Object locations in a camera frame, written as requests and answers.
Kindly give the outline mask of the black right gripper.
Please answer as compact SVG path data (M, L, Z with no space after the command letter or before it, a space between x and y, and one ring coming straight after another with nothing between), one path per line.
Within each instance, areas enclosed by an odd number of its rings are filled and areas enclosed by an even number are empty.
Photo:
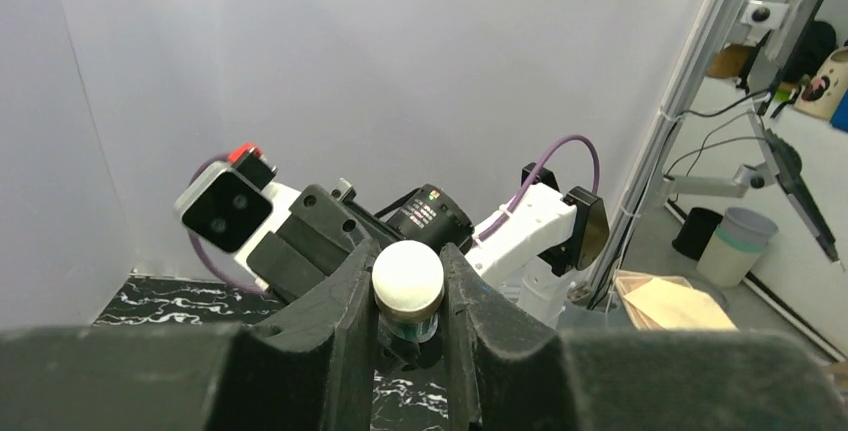
M467 251L474 225L442 189L425 184L372 213L341 180L328 191L310 185L275 197L273 222L245 248L245 268L279 299L291 303L331 276L365 239L380 247L418 241L438 252L447 244Z

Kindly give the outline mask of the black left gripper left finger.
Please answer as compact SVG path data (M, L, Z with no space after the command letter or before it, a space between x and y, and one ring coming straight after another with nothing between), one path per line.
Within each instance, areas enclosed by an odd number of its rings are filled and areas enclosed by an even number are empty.
M377 312L359 244L264 321L47 327L1 336L5 430L366 430Z

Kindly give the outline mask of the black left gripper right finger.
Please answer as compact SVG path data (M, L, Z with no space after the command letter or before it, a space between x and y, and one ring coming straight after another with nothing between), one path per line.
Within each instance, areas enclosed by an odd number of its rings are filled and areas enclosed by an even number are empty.
M825 372L769 333L556 331L440 254L453 430L843 430Z

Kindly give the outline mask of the green white glue stick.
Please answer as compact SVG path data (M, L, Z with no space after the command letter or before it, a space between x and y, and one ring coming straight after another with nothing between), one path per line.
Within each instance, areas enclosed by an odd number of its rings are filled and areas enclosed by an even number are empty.
M435 251L418 241L393 243L378 254L371 278L377 306L395 336L424 343L435 335L445 279Z

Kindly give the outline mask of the monitor on arm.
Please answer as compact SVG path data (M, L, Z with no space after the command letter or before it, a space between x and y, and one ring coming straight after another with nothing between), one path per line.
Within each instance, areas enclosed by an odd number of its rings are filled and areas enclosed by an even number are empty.
M749 122L764 158L766 175L763 180L767 185L776 184L782 190L828 261L846 272L836 247L836 238L802 177L799 153L767 128L757 112L750 115Z

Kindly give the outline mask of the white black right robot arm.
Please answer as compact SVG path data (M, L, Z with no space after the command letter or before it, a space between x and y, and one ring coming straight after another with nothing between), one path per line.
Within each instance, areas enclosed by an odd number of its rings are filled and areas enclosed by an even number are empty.
M531 170L527 166L522 172L524 195L478 225L433 185L371 213L356 202L345 180L331 190L310 185L303 191L272 181L264 191L272 212L234 260L262 290L287 303L333 274L365 238L381 247L413 240L434 251L454 244L491 286L535 258L557 277L587 268L609 237L603 200L582 187L561 193L547 169L538 178Z

